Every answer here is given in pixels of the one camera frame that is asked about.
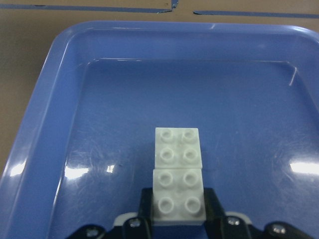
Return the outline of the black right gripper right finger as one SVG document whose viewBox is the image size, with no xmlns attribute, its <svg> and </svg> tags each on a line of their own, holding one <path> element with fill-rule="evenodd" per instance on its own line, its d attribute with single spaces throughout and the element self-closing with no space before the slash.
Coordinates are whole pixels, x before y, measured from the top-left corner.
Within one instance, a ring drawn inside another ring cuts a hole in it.
<svg viewBox="0 0 319 239">
<path fill-rule="evenodd" d="M 205 231 L 209 239 L 248 239 L 246 222 L 235 215 L 226 215 L 215 191 L 204 188 L 206 221 Z"/>
</svg>

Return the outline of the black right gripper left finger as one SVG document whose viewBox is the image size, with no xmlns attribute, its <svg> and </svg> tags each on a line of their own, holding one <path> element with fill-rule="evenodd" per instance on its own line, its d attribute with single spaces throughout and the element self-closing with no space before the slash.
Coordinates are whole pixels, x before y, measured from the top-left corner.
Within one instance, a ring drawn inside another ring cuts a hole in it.
<svg viewBox="0 0 319 239">
<path fill-rule="evenodd" d="M 136 216 L 127 219 L 122 226 L 124 239 L 151 239 L 153 224 L 153 189 L 143 188 Z"/>
</svg>

